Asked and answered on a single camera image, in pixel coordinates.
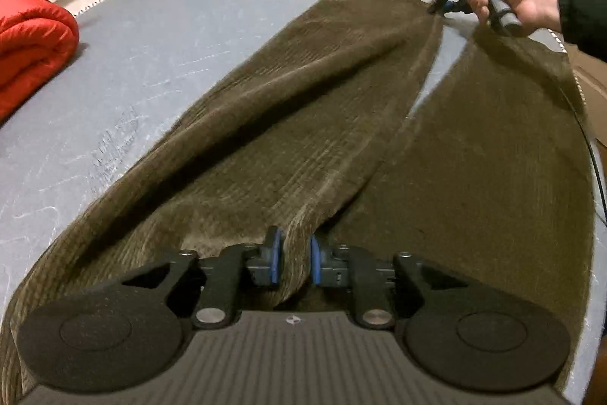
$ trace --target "person's arm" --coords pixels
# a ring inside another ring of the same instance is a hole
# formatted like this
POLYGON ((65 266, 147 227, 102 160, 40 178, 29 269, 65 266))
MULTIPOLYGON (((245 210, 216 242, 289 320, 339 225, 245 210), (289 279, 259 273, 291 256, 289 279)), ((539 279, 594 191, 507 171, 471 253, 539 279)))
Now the person's arm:
POLYGON ((607 0, 558 0, 565 42, 607 61, 607 0))
MULTIPOLYGON (((565 42, 607 61, 607 0, 504 0, 523 25, 523 35, 538 28, 561 32, 565 42)), ((468 0, 481 23, 489 18, 488 0, 468 0)))

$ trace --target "brown cabinet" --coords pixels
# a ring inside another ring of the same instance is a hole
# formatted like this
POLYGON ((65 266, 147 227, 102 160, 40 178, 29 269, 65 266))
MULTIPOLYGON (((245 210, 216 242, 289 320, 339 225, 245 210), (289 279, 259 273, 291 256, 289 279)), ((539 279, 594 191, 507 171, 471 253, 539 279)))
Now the brown cabinet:
POLYGON ((597 138, 607 145, 607 63, 568 45, 569 60, 586 98, 588 115, 597 138))

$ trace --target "red sleeping bag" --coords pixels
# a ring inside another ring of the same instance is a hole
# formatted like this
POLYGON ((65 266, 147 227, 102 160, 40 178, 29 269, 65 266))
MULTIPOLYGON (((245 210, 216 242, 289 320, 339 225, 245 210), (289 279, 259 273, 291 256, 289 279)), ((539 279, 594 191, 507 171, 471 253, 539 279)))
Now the red sleeping bag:
POLYGON ((68 63, 78 24, 47 0, 0 0, 0 123, 68 63))

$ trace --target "gray bed sheet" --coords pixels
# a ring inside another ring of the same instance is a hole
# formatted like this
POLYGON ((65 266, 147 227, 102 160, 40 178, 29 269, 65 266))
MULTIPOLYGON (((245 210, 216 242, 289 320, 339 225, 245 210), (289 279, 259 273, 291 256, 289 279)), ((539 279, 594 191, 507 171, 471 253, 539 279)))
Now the gray bed sheet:
MULTIPOLYGON (((196 99, 315 1, 104 0, 81 13, 78 57, 0 127, 0 313, 62 229, 196 99)), ((450 15, 412 112, 474 26, 473 16, 450 15)), ((562 50, 547 31, 535 38, 562 50)), ((590 298, 565 390, 576 404, 605 313, 607 231, 596 205, 590 298)))

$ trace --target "black cable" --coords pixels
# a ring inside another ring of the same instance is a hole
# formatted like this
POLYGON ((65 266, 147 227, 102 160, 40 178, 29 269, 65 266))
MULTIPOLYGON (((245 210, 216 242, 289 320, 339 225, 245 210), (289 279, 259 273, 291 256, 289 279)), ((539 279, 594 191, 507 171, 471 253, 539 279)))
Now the black cable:
MULTIPOLYGON (((514 37, 508 30, 504 29, 503 31, 506 33, 506 35, 511 37, 513 40, 517 40, 516 37, 514 37)), ((531 59, 533 59, 533 55, 530 54, 529 51, 527 51, 526 47, 524 47, 520 43, 518 43, 518 46, 520 46, 520 48, 523 49, 523 51, 526 52, 526 54, 531 59)), ((603 214, 605 215, 605 218, 603 219, 603 224, 607 226, 607 202, 605 202, 605 192, 603 191, 603 182, 601 180, 601 176, 600 176, 600 172, 599 172, 599 165, 597 164, 597 159, 594 156, 593 147, 590 144, 590 140, 588 139, 588 135, 586 134, 586 131, 584 130, 584 126, 582 124, 582 121, 580 120, 579 115, 577 114, 576 108, 573 106, 573 104, 569 100, 569 97, 567 97, 567 94, 565 93, 565 91, 563 90, 562 86, 559 84, 558 81, 556 82, 556 86, 557 86, 559 92, 561 93, 561 95, 563 95, 563 98, 565 98, 565 101, 567 102, 567 105, 569 106, 569 109, 571 110, 573 117, 576 119, 576 123, 577 123, 578 127, 580 128, 580 131, 582 132, 582 136, 584 137, 586 147, 588 148, 588 153, 590 153, 590 160, 593 163, 594 175, 596 176, 597 183, 599 185, 599 194, 600 194, 601 202, 603 205, 603 214)))

